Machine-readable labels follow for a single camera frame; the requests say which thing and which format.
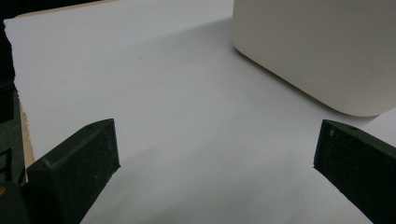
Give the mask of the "white plastic storage box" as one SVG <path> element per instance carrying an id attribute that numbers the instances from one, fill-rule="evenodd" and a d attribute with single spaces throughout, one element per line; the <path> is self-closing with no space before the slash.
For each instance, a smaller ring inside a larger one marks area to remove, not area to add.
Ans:
<path id="1" fill-rule="evenodd" d="M 233 44 L 342 113 L 396 107 L 396 0 L 234 0 Z"/>

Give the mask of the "black stand base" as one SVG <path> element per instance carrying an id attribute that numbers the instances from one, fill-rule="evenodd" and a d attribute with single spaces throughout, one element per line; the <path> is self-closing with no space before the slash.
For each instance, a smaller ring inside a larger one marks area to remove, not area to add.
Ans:
<path id="1" fill-rule="evenodd" d="M 14 118 L 14 90 L 12 79 L 0 80 L 0 123 Z"/>

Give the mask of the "white paper sheet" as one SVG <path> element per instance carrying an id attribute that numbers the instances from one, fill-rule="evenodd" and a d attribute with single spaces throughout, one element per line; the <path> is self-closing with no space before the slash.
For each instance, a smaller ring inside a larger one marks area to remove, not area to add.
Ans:
<path id="1" fill-rule="evenodd" d="M 313 166 L 332 119 L 396 146 L 396 110 L 356 118 L 243 57 L 233 0 L 120 0 L 6 23 L 36 157 L 114 119 L 120 169 L 83 224 L 371 224 Z"/>

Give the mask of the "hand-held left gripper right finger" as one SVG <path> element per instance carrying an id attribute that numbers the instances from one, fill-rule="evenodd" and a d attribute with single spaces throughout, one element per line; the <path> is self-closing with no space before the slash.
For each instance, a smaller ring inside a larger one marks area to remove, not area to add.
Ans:
<path id="1" fill-rule="evenodd" d="M 321 123 L 314 168 L 374 224 L 396 224 L 396 147 L 345 123 Z"/>

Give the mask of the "black floor socket frame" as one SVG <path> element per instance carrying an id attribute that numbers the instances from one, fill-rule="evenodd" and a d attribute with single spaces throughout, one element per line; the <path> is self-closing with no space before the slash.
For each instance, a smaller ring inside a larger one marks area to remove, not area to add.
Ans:
<path id="1" fill-rule="evenodd" d="M 0 181 L 12 180 L 12 149 L 0 152 Z"/>

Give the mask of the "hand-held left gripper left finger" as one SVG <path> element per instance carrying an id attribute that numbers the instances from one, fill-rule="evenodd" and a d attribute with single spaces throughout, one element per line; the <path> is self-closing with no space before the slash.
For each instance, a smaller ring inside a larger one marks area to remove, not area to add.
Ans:
<path id="1" fill-rule="evenodd" d="M 34 224 L 79 224 L 120 168 L 115 122 L 89 124 L 27 168 Z"/>

